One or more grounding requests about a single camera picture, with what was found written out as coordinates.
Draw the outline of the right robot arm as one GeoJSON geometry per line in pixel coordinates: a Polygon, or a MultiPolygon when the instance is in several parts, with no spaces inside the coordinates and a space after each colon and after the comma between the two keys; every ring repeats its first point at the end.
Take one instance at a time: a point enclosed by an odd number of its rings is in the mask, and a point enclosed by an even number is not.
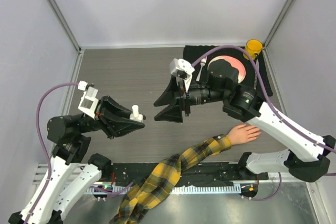
{"type": "Polygon", "coordinates": [[[194,69],[184,59],[174,59],[170,71],[167,88],[154,102],[155,107],[164,107],[154,117],[156,121],[182,123],[192,106],[221,101],[227,115],[260,128],[286,146],[280,152],[244,153],[237,166],[242,179],[260,173],[289,172],[304,182],[315,182],[327,175],[327,155],[335,147],[335,138],[309,132],[267,103],[254,88],[240,84],[238,69],[228,61],[212,60],[205,84],[191,82],[194,69]]]}

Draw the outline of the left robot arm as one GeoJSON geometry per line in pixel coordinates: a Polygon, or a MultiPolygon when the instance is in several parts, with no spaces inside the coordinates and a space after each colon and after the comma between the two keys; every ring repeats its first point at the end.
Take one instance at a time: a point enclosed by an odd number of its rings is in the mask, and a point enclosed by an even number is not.
{"type": "Polygon", "coordinates": [[[71,208],[98,180],[105,182],[112,174],[112,162],[93,154],[83,171],[67,185],[69,177],[82,162],[91,138],[85,133],[103,131],[107,138],[125,136],[145,127],[145,116],[138,105],[127,109],[109,96],[97,99],[85,93],[77,115],[51,118],[47,138],[55,144],[50,167],[27,206],[13,213],[9,223],[63,223],[71,208]]]}

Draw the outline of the mannequin hand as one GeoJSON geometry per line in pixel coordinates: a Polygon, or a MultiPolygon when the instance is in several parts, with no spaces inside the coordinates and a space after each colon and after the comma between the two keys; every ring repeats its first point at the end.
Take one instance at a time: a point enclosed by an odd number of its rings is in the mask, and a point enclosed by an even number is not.
{"type": "Polygon", "coordinates": [[[241,124],[232,128],[227,138],[231,145],[241,145],[256,140],[261,134],[261,130],[253,125],[241,124]]]}

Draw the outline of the clear nail polish bottle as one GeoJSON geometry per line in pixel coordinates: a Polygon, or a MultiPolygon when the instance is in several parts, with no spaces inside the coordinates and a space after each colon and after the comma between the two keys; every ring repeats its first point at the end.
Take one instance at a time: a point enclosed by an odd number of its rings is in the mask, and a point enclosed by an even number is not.
{"type": "Polygon", "coordinates": [[[130,120],[137,121],[137,122],[140,122],[140,123],[143,123],[143,121],[145,119],[146,119],[146,116],[144,116],[142,114],[139,114],[137,116],[135,116],[134,114],[130,115],[130,120]]]}

